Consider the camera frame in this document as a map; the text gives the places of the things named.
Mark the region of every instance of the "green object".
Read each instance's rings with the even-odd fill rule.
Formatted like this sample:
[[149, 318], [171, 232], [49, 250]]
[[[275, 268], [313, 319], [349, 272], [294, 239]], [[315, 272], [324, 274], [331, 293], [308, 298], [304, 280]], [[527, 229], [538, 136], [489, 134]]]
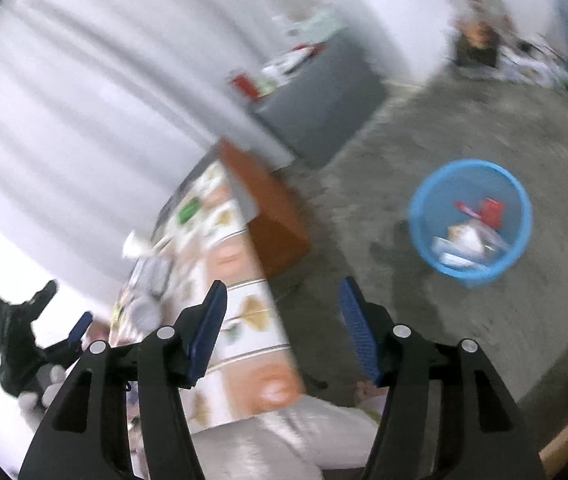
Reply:
[[186, 224], [201, 207], [202, 202], [200, 202], [200, 199], [198, 197], [193, 198], [177, 213], [177, 221], [180, 225]]

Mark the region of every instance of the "floral tablecloth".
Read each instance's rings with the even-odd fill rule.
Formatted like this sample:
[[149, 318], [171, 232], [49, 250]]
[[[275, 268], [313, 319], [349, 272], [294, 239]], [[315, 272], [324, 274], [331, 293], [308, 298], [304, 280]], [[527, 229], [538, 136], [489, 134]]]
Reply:
[[[228, 306], [206, 375], [180, 397], [191, 433], [295, 403], [302, 383], [269, 285], [253, 251], [247, 222], [235, 198], [235, 183], [218, 160], [190, 177], [168, 205], [154, 240], [172, 262], [160, 298], [164, 324], [200, 304], [214, 280], [228, 289]], [[112, 346], [141, 341], [144, 334], [126, 315], [125, 287], [110, 333]], [[143, 458], [136, 385], [128, 394], [132, 452]], [[145, 464], [141, 473], [148, 476]]]

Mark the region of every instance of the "metal screw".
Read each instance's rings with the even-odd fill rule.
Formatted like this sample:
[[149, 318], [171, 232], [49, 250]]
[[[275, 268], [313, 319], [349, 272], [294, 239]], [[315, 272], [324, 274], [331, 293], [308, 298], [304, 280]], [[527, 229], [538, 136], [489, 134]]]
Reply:
[[462, 348], [466, 350], [469, 354], [472, 354], [474, 352], [477, 352], [479, 346], [472, 339], [464, 339], [464, 341], [462, 341]]
[[411, 329], [406, 325], [395, 325], [393, 327], [393, 333], [401, 338], [405, 338], [411, 335]]
[[172, 326], [163, 326], [157, 331], [157, 336], [160, 339], [170, 339], [175, 335], [175, 329]]
[[106, 350], [106, 343], [104, 341], [96, 341], [88, 349], [91, 351], [91, 354], [101, 354]]

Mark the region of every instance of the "blue mesh wastebasket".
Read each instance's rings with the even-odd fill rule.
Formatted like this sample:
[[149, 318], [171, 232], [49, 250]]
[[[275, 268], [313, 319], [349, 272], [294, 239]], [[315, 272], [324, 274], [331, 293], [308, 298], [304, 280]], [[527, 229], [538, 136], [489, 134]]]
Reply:
[[[454, 269], [440, 263], [432, 252], [433, 237], [446, 238], [448, 228], [469, 220], [455, 202], [479, 211], [485, 198], [503, 202], [499, 234], [509, 244], [486, 269]], [[533, 225], [530, 200], [522, 184], [504, 168], [485, 160], [456, 160], [429, 176], [417, 189], [409, 208], [411, 239], [421, 256], [435, 269], [458, 279], [468, 288], [500, 277], [526, 249]]]

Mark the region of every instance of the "red item in wastebasket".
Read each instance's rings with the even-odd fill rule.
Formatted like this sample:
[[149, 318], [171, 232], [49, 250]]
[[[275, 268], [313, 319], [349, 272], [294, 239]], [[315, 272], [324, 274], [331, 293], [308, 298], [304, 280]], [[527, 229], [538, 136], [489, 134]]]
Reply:
[[480, 220], [491, 229], [502, 227], [502, 213], [504, 212], [504, 202], [498, 202], [492, 198], [485, 198], [482, 202]]
[[317, 54], [321, 54], [326, 49], [325, 43], [316, 43], [313, 46], [313, 51], [311, 52], [311, 56], [316, 56]]
[[469, 208], [469, 206], [467, 206], [464, 202], [455, 202], [455, 205], [462, 213], [466, 213], [467, 215], [472, 216], [473, 218], [477, 218], [478, 220], [480, 219], [480, 215]]

